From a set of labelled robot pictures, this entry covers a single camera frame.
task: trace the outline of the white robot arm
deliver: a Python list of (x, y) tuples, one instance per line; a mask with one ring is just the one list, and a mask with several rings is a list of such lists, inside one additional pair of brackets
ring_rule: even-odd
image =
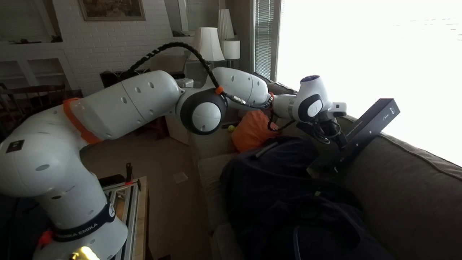
[(38, 249), (35, 259), (70, 259), (84, 246), (110, 259), (126, 242), (128, 227), (80, 159), (83, 148), (119, 139), (172, 112), (191, 132), (209, 135), (220, 128), (230, 102), (255, 107), (274, 102), (276, 115), (298, 122), (330, 109), (320, 79), (302, 81), (299, 94), (272, 97), (252, 74), (217, 68), (214, 76), (222, 89), (211, 81), (180, 89), (164, 71), (142, 74), (30, 118), (0, 145), (0, 193), (34, 197), (54, 224), (54, 242)]

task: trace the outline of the couch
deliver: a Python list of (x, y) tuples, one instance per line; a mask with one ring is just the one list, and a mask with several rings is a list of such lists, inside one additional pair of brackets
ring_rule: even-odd
[[(347, 132), (354, 119), (341, 119)], [(284, 135), (308, 138), (297, 128)], [(230, 133), (191, 135), (214, 260), (240, 260), (220, 175), (237, 155)], [(338, 175), (364, 207), (366, 224), (398, 260), (462, 259), (462, 168), (380, 135)]]

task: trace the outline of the picture frame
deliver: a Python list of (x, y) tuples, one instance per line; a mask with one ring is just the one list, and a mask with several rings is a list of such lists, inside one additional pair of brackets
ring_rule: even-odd
[(87, 22), (145, 21), (144, 0), (79, 0)]

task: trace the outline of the lamp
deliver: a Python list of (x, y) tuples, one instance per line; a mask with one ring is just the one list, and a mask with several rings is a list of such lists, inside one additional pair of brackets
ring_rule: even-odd
[[(211, 68), (214, 68), (216, 61), (226, 61), (217, 28), (200, 28), (194, 37), (194, 48)], [(207, 73), (196, 55), (190, 55), (190, 61), (185, 64), (185, 77), (194, 80), (196, 86), (201, 86), (207, 80)]]
[(201, 28), (196, 38), (196, 48), (206, 61), (224, 61), (224, 55), (220, 47), (217, 28)]
[(224, 54), (226, 60), (232, 61), (232, 66), (235, 61), (242, 58), (242, 42), (240, 41), (223, 41), (222, 47), (223, 47), (223, 54)]
[(230, 9), (219, 11), (219, 35), (222, 41), (235, 38)]

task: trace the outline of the bright window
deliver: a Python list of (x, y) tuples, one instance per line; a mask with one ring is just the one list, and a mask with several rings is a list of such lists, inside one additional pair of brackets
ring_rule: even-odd
[(385, 133), (462, 165), (462, 9), (457, 0), (285, 0), (276, 81), (324, 79), (360, 118), (396, 99)]

